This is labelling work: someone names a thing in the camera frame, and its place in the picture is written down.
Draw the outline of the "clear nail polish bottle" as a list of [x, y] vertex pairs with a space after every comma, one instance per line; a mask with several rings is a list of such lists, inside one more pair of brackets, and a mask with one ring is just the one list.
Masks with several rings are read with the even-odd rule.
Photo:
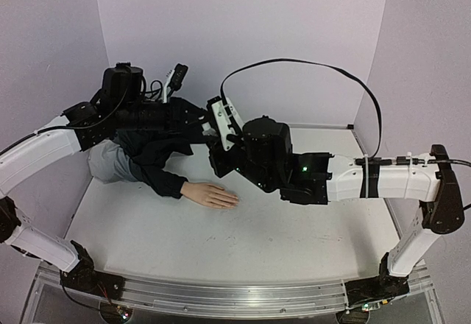
[[203, 136], [207, 136], [207, 137], [217, 137], [218, 136], [218, 133], [210, 125], [209, 122], [205, 122], [205, 123], [202, 124], [202, 134], [203, 134]]

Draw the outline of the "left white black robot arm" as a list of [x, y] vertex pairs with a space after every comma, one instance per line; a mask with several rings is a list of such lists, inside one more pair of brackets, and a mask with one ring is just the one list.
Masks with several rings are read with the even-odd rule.
[[83, 292], [99, 286], [99, 275], [86, 250], [76, 242], [54, 238], [33, 227], [8, 196], [16, 186], [53, 163], [85, 152], [117, 130], [182, 133], [207, 120], [203, 108], [172, 93], [181, 88], [188, 71], [182, 64], [170, 72], [162, 97], [146, 97], [144, 71], [130, 63], [107, 68], [102, 86], [88, 102], [81, 102], [46, 126], [1, 151], [1, 242], [46, 261], [63, 272]]

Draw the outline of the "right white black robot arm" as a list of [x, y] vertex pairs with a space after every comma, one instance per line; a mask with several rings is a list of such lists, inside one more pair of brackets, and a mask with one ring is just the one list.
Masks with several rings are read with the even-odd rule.
[[287, 124], [267, 116], [240, 130], [224, 117], [202, 125], [216, 176], [236, 171], [266, 193], [297, 205], [357, 199], [407, 199], [419, 209], [386, 256], [386, 274], [405, 278], [431, 245], [464, 224], [461, 190], [442, 145], [396, 158], [351, 158], [329, 152], [297, 154]]

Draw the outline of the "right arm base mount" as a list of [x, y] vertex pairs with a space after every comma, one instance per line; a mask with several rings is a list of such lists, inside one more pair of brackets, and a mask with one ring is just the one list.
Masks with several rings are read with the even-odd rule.
[[345, 289], [350, 307], [391, 300], [409, 293], [408, 276], [391, 275], [388, 270], [388, 258], [389, 253], [382, 257], [378, 275], [346, 282]]

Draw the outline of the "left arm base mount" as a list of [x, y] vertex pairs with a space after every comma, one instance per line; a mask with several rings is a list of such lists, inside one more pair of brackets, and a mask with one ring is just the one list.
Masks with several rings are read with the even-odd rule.
[[60, 273], [61, 284], [69, 289], [118, 300], [124, 290], [124, 277], [95, 269], [88, 251], [76, 241], [71, 244], [77, 252], [78, 264]]

